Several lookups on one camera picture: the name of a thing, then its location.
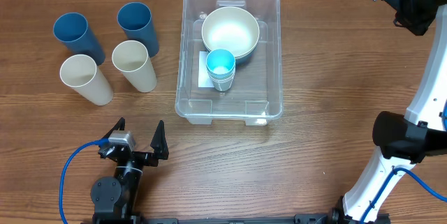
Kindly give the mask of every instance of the wooden table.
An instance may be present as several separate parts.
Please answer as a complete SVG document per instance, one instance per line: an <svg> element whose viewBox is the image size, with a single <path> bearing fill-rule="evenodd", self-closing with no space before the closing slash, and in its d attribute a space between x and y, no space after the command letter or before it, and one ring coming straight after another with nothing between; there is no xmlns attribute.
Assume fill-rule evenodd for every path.
<svg viewBox="0 0 447 224"><path fill-rule="evenodd" d="M111 62L126 36L119 8L142 1L153 10L160 52L158 85L137 92ZM166 123L170 158L147 168L138 210L146 217L225 218L326 212L357 181L372 155L372 126L382 110L404 113L434 37L393 26L394 12L371 0L281 0L284 115L266 127L239 121L193 126L177 116L175 91L182 0L0 0L0 223L60 223L61 169L81 144L120 117L138 150L151 150ZM108 58L101 70L114 91L103 107L59 80L71 53L52 34L63 13L84 14ZM113 174L97 148L68 169L64 208L71 223L94 212L91 185ZM447 194L447 156L426 158L414 172ZM394 223L445 223L446 205L410 177L382 212Z"/></svg>

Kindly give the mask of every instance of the transparent container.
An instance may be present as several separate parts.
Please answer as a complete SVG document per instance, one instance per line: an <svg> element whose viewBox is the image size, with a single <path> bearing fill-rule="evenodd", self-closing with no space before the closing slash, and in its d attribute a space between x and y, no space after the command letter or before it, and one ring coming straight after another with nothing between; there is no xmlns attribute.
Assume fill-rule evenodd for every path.
<svg viewBox="0 0 447 224"><path fill-rule="evenodd" d="M248 62L236 66L232 87L225 92L198 86L203 21L213 10L237 6L249 11L260 29ZM244 120L263 126L283 112L280 0L183 0L182 42L175 110L192 124L213 119Z"/></svg>

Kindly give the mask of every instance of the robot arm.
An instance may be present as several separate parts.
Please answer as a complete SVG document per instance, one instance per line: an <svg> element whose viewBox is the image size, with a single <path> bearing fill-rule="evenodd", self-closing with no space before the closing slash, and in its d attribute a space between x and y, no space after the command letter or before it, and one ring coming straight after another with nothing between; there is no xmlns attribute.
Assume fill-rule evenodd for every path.
<svg viewBox="0 0 447 224"><path fill-rule="evenodd" d="M432 51L419 90L406 114L382 112L377 117L373 141L377 146L355 186L342 200L344 218L360 221L386 177L398 167L408 170L425 156L447 153L447 5L446 0L384 0L397 12L395 25L422 36L436 11L437 27ZM392 177L365 222L374 222L380 206L404 172Z"/></svg>
<svg viewBox="0 0 447 224"><path fill-rule="evenodd" d="M113 177L97 180L91 188L91 200L95 205L93 224L140 224L144 218L134 212L138 185L144 166L156 167L159 160L169 157L164 122L160 121L150 146L154 152L134 151L135 140L125 131L125 120L118 123L103 137L108 143L100 147L101 158L117 163Z"/></svg>

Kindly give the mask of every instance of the cup in bin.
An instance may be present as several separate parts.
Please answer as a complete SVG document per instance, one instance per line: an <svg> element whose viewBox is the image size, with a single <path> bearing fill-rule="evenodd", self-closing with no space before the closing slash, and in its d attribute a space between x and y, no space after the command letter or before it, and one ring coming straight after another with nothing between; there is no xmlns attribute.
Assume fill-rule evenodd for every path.
<svg viewBox="0 0 447 224"><path fill-rule="evenodd" d="M236 60L228 50L213 50L207 55L207 72L218 91L231 87L236 72Z"/></svg>

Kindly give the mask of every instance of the white cup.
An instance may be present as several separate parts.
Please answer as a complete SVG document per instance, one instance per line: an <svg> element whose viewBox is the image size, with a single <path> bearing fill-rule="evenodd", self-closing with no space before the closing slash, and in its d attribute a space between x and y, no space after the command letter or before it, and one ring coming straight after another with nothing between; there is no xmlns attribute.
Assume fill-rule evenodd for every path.
<svg viewBox="0 0 447 224"><path fill-rule="evenodd" d="M126 40L113 50L113 65L141 92L156 86L156 76L146 47L136 40Z"/></svg>
<svg viewBox="0 0 447 224"><path fill-rule="evenodd" d="M113 98L109 82L95 61L84 54L65 60L59 71L62 82L95 105L107 105Z"/></svg>

